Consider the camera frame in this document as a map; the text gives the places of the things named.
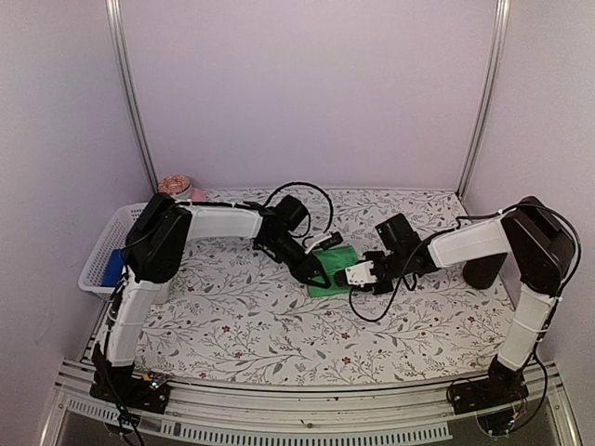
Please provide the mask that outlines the green microfiber towel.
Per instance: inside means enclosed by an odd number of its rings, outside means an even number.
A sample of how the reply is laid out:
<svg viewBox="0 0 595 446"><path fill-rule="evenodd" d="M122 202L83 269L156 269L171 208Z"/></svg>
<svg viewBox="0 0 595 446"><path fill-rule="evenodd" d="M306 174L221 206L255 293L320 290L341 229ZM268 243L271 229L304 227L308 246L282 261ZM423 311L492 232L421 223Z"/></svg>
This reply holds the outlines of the green microfiber towel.
<svg viewBox="0 0 595 446"><path fill-rule="evenodd" d="M358 254L356 250L352 246L346 245L334 247L326 251L316 250L314 255L322 263L324 271L331 282L331 286L329 288L320 288L309 285L308 296L310 298L323 298L347 294L350 290L349 286L337 285L335 274L357 263Z"/></svg>

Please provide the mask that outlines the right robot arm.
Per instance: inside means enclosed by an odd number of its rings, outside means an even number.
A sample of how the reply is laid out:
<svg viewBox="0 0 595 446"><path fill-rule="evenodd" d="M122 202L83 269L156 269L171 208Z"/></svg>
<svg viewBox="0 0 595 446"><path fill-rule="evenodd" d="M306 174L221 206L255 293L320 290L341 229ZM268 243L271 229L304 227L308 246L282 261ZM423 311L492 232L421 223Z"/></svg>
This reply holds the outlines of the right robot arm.
<svg viewBox="0 0 595 446"><path fill-rule="evenodd" d="M535 196L487 216L461 216L451 229L421 238L399 214L376 227L384 247L347 269L349 287L394 295L405 277L462 265L464 281L490 287L505 260L520 273L521 295L506 339L493 358L481 397L499 405L513 394L522 370L547 332L562 291L575 274L581 247L574 227Z"/></svg>

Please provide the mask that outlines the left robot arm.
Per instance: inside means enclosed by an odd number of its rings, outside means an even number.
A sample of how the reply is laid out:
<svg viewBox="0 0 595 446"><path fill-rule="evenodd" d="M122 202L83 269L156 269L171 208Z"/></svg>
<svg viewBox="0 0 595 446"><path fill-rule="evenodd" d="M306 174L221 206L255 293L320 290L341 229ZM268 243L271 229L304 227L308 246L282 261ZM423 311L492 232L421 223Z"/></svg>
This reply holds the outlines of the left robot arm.
<svg viewBox="0 0 595 446"><path fill-rule="evenodd" d="M138 395L138 383L130 375L139 335L153 301L178 273L189 241L249 239L271 260L286 265L298 282L329 288L321 261L292 234L307 215L307 208L291 195L275 206L183 202L162 192L153 195L126 235L120 251L124 265L111 295L106 333L94 346L92 361L103 389L119 403Z"/></svg>

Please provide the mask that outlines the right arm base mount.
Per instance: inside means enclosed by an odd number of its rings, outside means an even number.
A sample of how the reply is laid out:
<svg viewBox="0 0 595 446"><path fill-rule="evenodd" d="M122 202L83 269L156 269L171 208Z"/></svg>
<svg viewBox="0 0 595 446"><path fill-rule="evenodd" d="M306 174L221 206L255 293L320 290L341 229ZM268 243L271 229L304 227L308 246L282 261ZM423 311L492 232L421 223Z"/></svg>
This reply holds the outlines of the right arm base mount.
<svg viewBox="0 0 595 446"><path fill-rule="evenodd" d="M492 409L524 400L528 396L523 373L504 381L490 376L478 380L457 379L446 390L446 398L455 414Z"/></svg>

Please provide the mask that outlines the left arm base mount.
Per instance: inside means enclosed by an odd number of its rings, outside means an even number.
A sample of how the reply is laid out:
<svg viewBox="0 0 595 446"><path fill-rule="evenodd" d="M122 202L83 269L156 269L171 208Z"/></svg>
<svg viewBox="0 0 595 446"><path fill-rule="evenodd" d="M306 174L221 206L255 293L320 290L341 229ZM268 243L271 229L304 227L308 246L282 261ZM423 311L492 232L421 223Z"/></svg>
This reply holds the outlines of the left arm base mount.
<svg viewBox="0 0 595 446"><path fill-rule="evenodd" d="M114 367L106 359L99 344L91 355L95 367L89 395L97 400L123 404L127 409L164 414L171 387L162 384L155 387L151 380L134 377L134 365Z"/></svg>

